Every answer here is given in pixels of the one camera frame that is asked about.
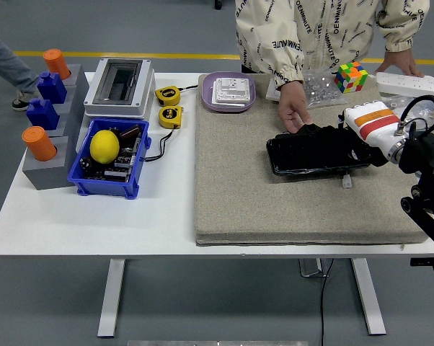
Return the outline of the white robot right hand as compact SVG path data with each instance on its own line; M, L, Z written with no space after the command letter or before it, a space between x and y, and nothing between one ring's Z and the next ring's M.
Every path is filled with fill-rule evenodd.
M359 139L378 148L389 161L397 163L406 135L397 133L400 119L382 101L349 107L343 115L345 124Z

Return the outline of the person's left hand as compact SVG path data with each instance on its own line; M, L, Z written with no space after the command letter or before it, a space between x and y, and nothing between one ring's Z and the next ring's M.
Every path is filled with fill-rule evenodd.
M417 68L411 48L399 52L386 51L383 62L374 71L374 74L385 72L391 66L397 67L406 76L425 76L424 73Z

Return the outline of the person's right hand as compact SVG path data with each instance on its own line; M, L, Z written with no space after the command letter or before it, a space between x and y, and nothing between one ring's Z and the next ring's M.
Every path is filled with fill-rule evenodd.
M307 110L306 95L301 82L291 81L282 85L278 116L289 133L297 133L304 125L313 123Z

